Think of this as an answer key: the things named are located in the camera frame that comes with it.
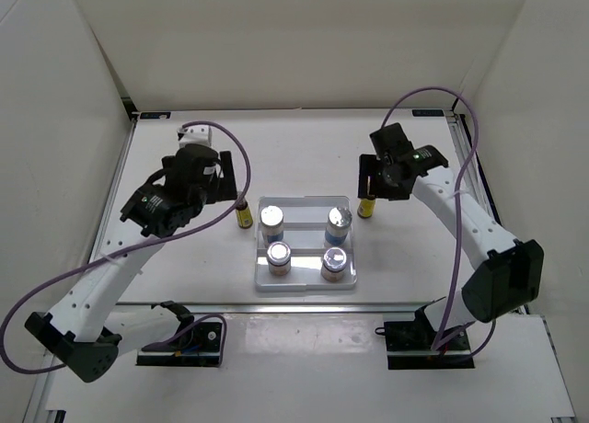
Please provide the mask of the silver-lid shaker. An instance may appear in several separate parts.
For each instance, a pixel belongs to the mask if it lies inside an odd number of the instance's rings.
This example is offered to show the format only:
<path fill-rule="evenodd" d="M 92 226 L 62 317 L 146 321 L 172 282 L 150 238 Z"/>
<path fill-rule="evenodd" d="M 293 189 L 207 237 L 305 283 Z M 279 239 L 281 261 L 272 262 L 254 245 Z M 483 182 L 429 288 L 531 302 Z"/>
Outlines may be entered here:
<path fill-rule="evenodd" d="M 266 246 L 283 240 L 283 220 L 283 211 L 277 206 L 270 205 L 261 210 L 260 229 Z"/>
<path fill-rule="evenodd" d="M 352 226 L 352 213 L 347 207 L 337 206 L 329 211 L 325 241 L 331 246 L 344 244 Z"/>

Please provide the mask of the white-lid sauce jar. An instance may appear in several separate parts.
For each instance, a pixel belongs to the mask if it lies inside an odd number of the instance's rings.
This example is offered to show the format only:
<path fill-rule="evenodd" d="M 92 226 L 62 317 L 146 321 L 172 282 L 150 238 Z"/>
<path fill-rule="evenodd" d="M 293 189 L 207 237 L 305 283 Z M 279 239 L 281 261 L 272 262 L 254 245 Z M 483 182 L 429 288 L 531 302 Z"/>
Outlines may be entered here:
<path fill-rule="evenodd" d="M 348 264 L 347 253 L 340 247 L 328 248 L 322 258 L 321 276 L 328 282 L 337 282 L 343 277 Z"/>
<path fill-rule="evenodd" d="M 274 276 L 284 276 L 291 269 L 291 248 L 285 242 L 269 244 L 266 258 L 269 272 Z"/>

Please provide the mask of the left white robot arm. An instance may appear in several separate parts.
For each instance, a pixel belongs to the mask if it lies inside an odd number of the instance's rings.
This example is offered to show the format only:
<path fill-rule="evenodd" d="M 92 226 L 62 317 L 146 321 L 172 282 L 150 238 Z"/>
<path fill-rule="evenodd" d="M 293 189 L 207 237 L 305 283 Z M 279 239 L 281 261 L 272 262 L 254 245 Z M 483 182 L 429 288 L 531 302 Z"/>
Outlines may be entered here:
<path fill-rule="evenodd" d="M 127 318 L 112 310 L 166 239 L 205 205 L 236 199 L 230 152 L 187 144 L 164 157 L 161 168 L 122 207 L 98 264 L 48 312 L 31 314 L 25 328 L 85 383 L 133 349 L 186 348 L 194 321 L 186 307 L 164 301 Z"/>

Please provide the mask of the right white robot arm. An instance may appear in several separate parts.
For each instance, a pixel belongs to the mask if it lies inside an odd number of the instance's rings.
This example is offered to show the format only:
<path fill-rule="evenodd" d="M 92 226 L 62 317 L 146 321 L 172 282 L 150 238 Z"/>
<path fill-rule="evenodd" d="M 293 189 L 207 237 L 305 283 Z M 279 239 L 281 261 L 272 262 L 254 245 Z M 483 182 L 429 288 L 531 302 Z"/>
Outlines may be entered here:
<path fill-rule="evenodd" d="M 434 349 L 447 328 L 489 323 L 534 301 L 539 295 L 544 250 L 535 240 L 520 241 L 457 187 L 447 159 L 431 145 L 413 146 L 398 123 L 370 135 L 373 154 L 359 158 L 361 199 L 407 200 L 428 207 L 456 239 L 459 255 L 474 269 L 462 287 L 417 312 L 416 343 Z"/>

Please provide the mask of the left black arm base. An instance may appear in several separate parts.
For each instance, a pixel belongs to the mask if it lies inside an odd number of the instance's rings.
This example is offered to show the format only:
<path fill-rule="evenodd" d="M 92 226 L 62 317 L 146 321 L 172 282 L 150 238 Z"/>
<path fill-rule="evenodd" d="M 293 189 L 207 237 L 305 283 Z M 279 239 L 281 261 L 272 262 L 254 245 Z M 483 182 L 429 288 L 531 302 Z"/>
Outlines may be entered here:
<path fill-rule="evenodd" d="M 137 351 L 135 365 L 140 367 L 219 368 L 225 355 L 227 322 L 220 314 L 195 318 L 179 303 L 167 301 L 159 306 L 179 320 L 179 336 L 163 345 L 151 344 Z"/>

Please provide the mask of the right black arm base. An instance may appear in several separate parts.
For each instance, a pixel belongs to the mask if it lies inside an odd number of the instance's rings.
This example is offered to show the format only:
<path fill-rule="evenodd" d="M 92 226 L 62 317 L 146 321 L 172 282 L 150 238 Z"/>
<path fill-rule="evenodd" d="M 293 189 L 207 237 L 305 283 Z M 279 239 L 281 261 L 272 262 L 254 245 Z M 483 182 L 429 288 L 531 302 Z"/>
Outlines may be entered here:
<path fill-rule="evenodd" d="M 456 295 L 441 339 L 444 344 L 433 350 L 432 344 L 445 311 L 440 299 L 417 309 L 411 320 L 386 321 L 375 329 L 385 339 L 387 367 L 390 370 L 462 370 L 474 367 L 466 327 L 476 319 Z"/>

